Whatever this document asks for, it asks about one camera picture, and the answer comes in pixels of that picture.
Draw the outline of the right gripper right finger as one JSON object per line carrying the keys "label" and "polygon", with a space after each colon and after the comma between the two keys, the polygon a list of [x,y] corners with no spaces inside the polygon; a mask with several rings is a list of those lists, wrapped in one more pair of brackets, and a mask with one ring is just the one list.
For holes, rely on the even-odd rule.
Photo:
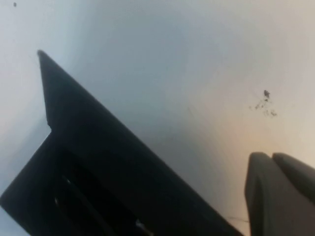
{"label": "right gripper right finger", "polygon": [[274,153],[272,159],[302,195],[315,196],[314,168],[284,153]]}

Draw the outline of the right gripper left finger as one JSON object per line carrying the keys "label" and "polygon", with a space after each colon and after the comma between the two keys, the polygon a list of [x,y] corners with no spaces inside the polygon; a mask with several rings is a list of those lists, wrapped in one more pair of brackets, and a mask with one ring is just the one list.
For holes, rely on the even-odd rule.
{"label": "right gripper left finger", "polygon": [[245,185],[251,235],[313,236],[315,197],[305,197],[267,154],[250,154]]}

